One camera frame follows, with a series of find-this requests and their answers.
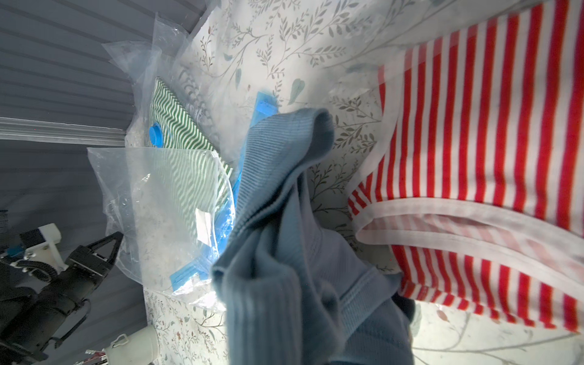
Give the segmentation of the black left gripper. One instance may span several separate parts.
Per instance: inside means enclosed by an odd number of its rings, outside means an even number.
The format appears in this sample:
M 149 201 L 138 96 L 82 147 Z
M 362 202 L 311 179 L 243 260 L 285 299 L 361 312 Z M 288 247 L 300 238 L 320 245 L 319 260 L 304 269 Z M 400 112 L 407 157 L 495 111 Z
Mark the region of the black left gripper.
M 124 235 L 117 231 L 67 259 L 68 268 L 37 293 L 29 287 L 1 292 L 1 359 L 46 360 L 47 347 L 59 348 L 87 319 L 83 316 L 60 337 L 68 317 L 82 308 L 91 312 L 89 296 L 112 270 Z

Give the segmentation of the clear vacuum bag blue zipper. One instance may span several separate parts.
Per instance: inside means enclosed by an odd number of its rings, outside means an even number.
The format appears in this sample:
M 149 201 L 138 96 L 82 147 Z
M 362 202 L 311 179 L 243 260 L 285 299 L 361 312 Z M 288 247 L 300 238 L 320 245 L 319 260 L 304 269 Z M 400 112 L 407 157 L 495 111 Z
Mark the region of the clear vacuum bag blue zipper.
M 144 289 L 222 311 L 211 284 L 236 216 L 245 138 L 278 102 L 203 68 L 186 30 L 157 16 L 149 42 L 108 43 L 132 81 L 136 111 L 121 148 L 92 148 L 107 232 L 123 235 L 116 264 Z

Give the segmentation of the green white striped garment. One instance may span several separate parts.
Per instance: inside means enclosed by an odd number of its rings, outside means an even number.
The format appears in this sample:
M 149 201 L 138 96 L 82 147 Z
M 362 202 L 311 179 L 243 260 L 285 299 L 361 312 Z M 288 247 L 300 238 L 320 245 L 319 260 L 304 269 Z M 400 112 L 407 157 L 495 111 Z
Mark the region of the green white striped garment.
M 208 222 L 215 237 L 228 237 L 234 223 L 232 169 L 199 129 L 185 106 L 162 78 L 155 79 L 150 107 L 151 126 L 164 134 L 162 162 L 165 182 L 190 233 L 201 236 Z

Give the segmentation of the grey blue ribbed garment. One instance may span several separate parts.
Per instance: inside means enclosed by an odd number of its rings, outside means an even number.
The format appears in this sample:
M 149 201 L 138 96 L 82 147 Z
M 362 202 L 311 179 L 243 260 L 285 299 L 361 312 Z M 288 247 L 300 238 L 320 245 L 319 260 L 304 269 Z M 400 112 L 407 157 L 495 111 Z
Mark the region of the grey blue ribbed garment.
M 331 150 L 332 118 L 300 109 L 258 122 L 246 139 L 236 219 L 212 269 L 226 307 L 232 364 L 411 364 L 401 283 L 322 228 L 307 170 Z

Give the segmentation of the red white striped tank top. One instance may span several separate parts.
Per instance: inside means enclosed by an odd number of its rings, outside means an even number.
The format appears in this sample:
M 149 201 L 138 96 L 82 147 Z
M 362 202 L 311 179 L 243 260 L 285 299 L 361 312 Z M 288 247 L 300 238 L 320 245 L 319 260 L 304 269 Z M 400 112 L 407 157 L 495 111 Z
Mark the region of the red white striped tank top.
M 377 71 L 383 133 L 348 184 L 403 297 L 583 330 L 583 3 L 546 1 Z

